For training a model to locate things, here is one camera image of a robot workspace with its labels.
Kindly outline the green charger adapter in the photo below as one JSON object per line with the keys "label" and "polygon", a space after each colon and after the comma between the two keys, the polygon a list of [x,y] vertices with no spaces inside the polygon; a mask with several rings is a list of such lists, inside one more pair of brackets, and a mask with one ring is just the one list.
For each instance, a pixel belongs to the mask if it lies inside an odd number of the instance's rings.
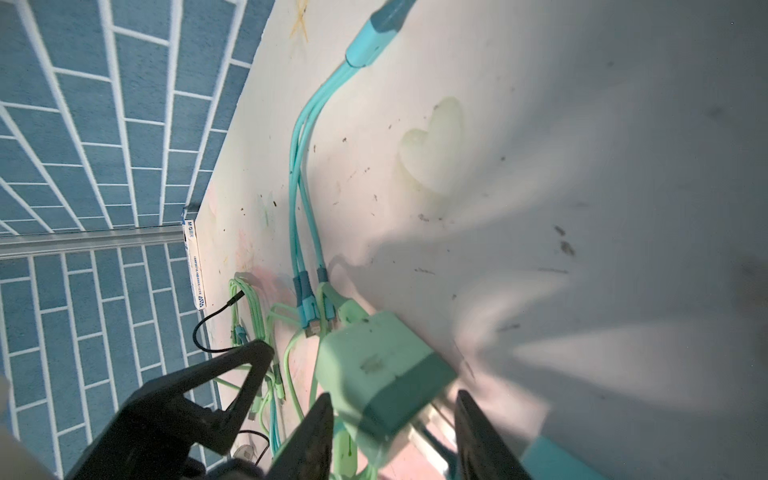
{"label": "green charger adapter", "polygon": [[439,353],[386,311],[326,336],[316,374],[358,444],[391,442],[457,379]]}

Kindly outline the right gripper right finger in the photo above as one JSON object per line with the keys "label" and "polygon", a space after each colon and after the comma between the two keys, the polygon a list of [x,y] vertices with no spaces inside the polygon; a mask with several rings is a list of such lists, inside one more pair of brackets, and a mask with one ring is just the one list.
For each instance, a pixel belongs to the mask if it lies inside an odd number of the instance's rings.
{"label": "right gripper right finger", "polygon": [[531,479],[466,390],[457,393],[454,419],[460,479]]}

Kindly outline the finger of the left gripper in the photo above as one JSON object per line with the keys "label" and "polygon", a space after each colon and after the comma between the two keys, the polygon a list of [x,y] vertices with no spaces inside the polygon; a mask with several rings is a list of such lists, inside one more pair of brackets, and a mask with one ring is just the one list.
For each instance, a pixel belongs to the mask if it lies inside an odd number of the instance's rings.
{"label": "finger of the left gripper", "polygon": [[[252,341],[204,363],[152,380],[124,403],[86,449],[69,479],[263,479],[242,459],[208,470],[190,454],[199,444],[225,455],[239,434],[274,350]],[[239,366],[250,368],[235,400],[211,409],[187,399],[194,388]]]}

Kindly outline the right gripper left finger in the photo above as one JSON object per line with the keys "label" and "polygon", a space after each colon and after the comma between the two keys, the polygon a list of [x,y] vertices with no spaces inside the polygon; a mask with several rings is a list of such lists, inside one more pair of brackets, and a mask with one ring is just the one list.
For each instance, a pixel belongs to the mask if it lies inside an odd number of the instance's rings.
{"label": "right gripper left finger", "polygon": [[327,480],[332,464],[334,410],[329,393],[323,393],[282,448],[266,478]]}

